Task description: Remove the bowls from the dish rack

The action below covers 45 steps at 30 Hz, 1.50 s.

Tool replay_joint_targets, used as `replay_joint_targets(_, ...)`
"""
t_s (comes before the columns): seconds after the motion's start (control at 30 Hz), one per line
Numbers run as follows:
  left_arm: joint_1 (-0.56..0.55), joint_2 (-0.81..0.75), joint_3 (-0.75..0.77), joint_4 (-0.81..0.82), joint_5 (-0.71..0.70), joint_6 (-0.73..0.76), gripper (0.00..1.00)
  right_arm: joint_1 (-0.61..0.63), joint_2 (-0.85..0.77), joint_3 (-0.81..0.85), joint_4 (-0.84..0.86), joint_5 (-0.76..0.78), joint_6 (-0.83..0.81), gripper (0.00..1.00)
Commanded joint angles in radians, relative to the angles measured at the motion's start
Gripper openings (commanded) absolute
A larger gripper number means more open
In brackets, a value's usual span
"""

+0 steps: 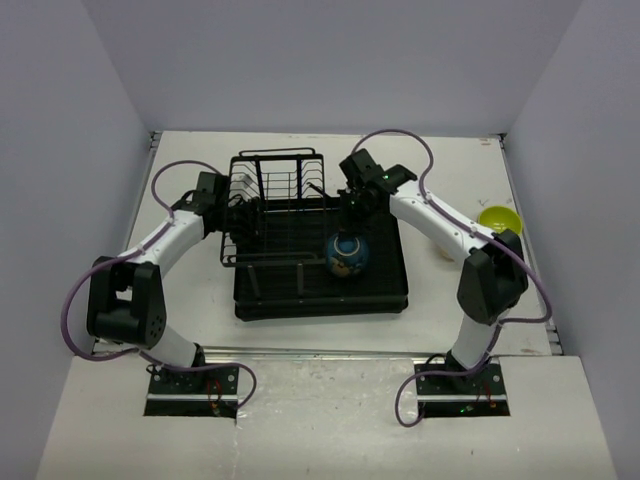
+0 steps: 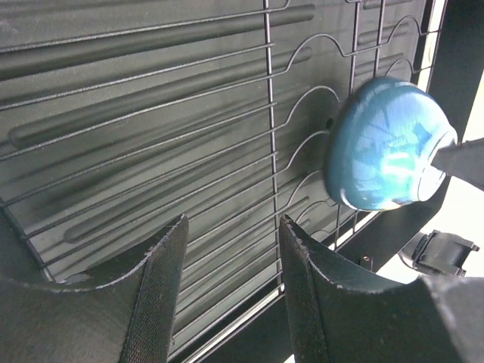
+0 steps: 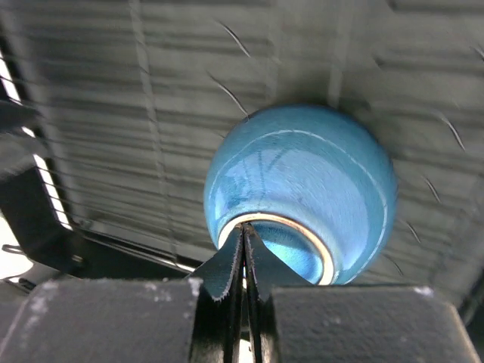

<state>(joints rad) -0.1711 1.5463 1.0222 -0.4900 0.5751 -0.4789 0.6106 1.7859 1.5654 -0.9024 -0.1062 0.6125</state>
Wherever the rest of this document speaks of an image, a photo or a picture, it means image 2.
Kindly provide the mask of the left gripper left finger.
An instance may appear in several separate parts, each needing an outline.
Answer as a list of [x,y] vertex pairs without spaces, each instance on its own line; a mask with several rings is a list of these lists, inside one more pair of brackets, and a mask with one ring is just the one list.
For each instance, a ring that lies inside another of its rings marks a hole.
[[3,362],[165,362],[188,243],[176,216],[61,283],[1,278]]

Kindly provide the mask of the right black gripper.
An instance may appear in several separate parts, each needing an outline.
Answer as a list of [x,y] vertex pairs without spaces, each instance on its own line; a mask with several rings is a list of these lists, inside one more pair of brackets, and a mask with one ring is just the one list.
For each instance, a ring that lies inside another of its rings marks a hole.
[[[483,191],[484,141],[479,138],[439,149],[431,165]],[[463,264],[479,246],[456,234],[419,232],[402,248],[402,261],[425,275],[465,276]]]

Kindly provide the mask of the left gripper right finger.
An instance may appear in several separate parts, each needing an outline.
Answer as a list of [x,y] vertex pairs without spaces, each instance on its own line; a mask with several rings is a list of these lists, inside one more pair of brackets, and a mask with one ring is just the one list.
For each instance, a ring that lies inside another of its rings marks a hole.
[[483,280],[400,284],[362,268],[282,217],[279,240],[297,362],[481,362]]

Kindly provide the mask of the blue patterned bowl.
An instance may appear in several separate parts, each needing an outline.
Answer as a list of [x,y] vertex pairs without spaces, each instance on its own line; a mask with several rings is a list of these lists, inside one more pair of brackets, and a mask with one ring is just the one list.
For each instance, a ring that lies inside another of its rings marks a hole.
[[369,79],[338,113],[327,144],[324,186],[352,209],[386,211],[429,200],[445,179],[432,165],[458,141],[442,108],[415,84]]

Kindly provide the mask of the black wire dish rack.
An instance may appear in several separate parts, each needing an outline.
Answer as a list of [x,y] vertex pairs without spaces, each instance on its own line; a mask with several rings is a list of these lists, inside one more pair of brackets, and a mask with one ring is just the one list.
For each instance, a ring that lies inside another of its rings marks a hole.
[[284,164],[426,1],[3,1],[1,207],[62,281],[179,213],[196,248],[270,226]]

